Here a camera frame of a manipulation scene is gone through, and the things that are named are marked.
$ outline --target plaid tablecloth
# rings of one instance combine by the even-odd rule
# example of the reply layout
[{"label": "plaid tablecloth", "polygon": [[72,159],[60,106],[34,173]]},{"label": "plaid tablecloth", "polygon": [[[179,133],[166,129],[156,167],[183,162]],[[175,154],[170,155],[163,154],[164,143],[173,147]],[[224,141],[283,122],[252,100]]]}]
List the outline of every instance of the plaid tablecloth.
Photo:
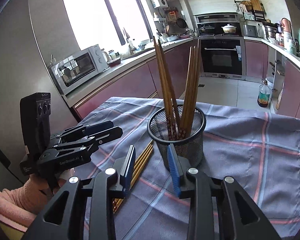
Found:
[{"label": "plaid tablecloth", "polygon": [[[124,157],[132,144],[138,157],[151,140],[147,123],[161,107],[161,99],[113,97],[91,112],[82,124],[111,120],[123,135],[102,145],[90,163],[75,169],[76,175],[95,176]],[[197,107],[207,117],[199,169],[215,178],[233,176],[281,237],[294,236],[300,228],[300,119],[205,103]],[[189,205],[175,197],[154,143],[142,176],[115,214],[117,239],[186,239]]]}]

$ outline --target white casserole pot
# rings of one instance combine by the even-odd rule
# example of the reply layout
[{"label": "white casserole pot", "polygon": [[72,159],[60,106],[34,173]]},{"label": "white casserole pot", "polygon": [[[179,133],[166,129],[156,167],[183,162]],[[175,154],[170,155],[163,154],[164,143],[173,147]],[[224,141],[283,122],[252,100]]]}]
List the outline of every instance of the white casserole pot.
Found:
[{"label": "white casserole pot", "polygon": [[234,26],[232,26],[232,25],[230,25],[230,24],[227,24],[226,26],[223,26],[222,28],[223,28],[223,31],[224,31],[225,33],[235,33],[235,29],[236,29],[237,27],[234,27]]}]

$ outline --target black mesh cup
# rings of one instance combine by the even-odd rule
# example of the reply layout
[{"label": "black mesh cup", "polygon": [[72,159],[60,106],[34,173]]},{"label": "black mesh cup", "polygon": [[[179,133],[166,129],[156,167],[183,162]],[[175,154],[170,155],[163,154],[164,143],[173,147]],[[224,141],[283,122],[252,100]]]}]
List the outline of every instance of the black mesh cup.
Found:
[{"label": "black mesh cup", "polygon": [[[178,105],[179,116],[181,118],[182,105]],[[164,108],[153,114],[148,122],[148,133],[157,143],[164,166],[169,170],[167,157],[168,145],[172,143],[177,155],[189,160],[192,167],[197,167],[203,158],[203,130],[206,127],[206,117],[204,113],[196,108],[191,127],[190,136],[179,141],[169,141],[167,119]]]}]

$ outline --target tiled floor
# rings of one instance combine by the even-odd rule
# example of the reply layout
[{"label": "tiled floor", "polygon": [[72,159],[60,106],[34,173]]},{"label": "tiled floor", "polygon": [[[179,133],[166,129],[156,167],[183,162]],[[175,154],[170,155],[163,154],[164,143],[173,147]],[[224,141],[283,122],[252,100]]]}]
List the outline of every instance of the tiled floor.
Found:
[{"label": "tiled floor", "polygon": [[259,86],[261,84],[235,79],[200,77],[198,87],[198,102],[221,106],[234,106],[270,113],[267,108],[257,103]]}]

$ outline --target white microwave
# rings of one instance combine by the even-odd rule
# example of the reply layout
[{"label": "white microwave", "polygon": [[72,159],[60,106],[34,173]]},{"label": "white microwave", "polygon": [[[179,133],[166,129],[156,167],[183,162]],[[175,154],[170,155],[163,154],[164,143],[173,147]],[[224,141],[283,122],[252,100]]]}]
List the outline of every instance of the white microwave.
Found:
[{"label": "white microwave", "polygon": [[67,95],[108,67],[99,45],[76,52],[49,68],[61,94]]}]

